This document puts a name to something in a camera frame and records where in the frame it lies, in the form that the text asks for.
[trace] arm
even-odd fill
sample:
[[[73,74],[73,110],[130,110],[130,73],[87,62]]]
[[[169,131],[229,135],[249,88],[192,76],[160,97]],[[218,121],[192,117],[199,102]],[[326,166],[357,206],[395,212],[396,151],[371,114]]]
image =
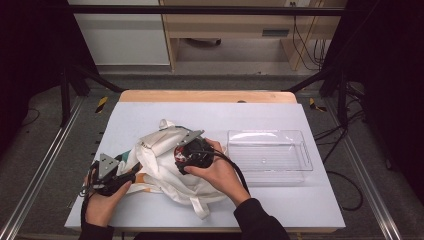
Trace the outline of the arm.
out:
[[[280,222],[269,216],[255,198],[241,203],[234,211],[234,216],[240,226],[243,240],[290,240]]]
[[[214,149],[222,152],[219,142],[209,139],[206,139],[206,141]],[[209,168],[187,166],[184,170],[204,178],[233,201],[237,207],[234,211],[234,216],[242,231],[242,239],[290,239],[280,222],[276,218],[269,216],[257,199],[250,197],[240,183],[233,167],[224,159],[215,157]]]
[[[131,181],[125,183],[112,196],[105,197],[94,193],[90,196],[85,212],[85,222],[81,221],[79,240],[112,239],[114,228],[108,226],[115,207],[131,186]]]

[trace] black curtain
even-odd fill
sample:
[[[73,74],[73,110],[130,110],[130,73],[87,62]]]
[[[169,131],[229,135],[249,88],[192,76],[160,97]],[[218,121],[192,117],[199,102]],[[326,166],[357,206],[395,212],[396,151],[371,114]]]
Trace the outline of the black curtain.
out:
[[[74,15],[45,11],[46,4],[68,2],[0,1],[0,155],[21,127],[31,97],[59,85],[64,66],[98,74]],[[72,84],[85,84],[82,75],[71,76]]]
[[[351,0],[348,7],[371,10],[375,2]],[[341,60],[348,80],[364,85],[363,107],[387,158],[424,203],[424,4],[379,1],[346,56],[337,59],[363,21],[364,17],[342,18],[324,68]]]

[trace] person's left hand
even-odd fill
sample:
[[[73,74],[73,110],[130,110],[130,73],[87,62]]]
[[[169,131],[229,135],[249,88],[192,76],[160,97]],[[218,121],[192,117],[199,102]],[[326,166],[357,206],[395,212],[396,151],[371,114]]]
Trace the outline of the person's left hand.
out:
[[[87,212],[85,213],[86,222],[100,227],[107,227],[116,205],[125,196],[130,186],[131,181],[128,181],[110,197],[93,193],[88,201]]]

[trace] hand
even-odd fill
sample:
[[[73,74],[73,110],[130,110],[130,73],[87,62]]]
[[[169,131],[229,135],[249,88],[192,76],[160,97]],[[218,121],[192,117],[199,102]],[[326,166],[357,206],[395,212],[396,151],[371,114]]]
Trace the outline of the hand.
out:
[[[206,138],[215,150],[222,152],[221,144]],[[213,163],[208,168],[198,168],[194,166],[186,166],[184,171],[201,177],[208,181],[218,191],[227,195],[236,206],[250,198],[249,193],[241,184],[234,168],[227,161],[219,156],[215,156]]]
[[[107,227],[116,205],[125,196],[130,186],[131,181],[128,181],[110,197],[93,193],[88,201],[87,212],[85,213],[86,222],[100,227]]]

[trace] black pole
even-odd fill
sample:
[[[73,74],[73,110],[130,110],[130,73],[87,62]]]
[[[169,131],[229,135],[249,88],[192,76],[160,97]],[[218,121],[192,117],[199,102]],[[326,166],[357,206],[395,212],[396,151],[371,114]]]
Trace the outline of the black pole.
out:
[[[113,92],[121,93],[121,92],[127,90],[127,89],[120,88],[120,87],[116,86],[113,83],[108,82],[106,79],[102,78],[100,75],[97,75],[97,74],[95,74],[95,73],[93,73],[93,72],[85,69],[82,66],[75,65],[73,67],[80,74],[82,74],[82,75],[84,75],[84,76],[86,76],[86,77],[88,77],[88,78],[96,81],[97,83],[105,86],[106,88],[110,89]]]
[[[279,15],[345,16],[364,13],[344,8],[246,7],[246,6],[136,6],[136,5],[49,5],[44,9],[83,14],[199,14],[199,15]]]
[[[333,72],[333,70],[334,70],[333,67],[329,66],[328,68],[317,72],[316,74],[314,74],[314,75],[310,76],[309,78],[307,78],[306,80],[303,80],[302,82],[294,85],[293,87],[291,87],[289,89],[281,90],[281,91],[282,92],[296,93],[296,92],[302,90],[303,88],[309,86],[310,84],[312,84],[316,81],[326,79]]]

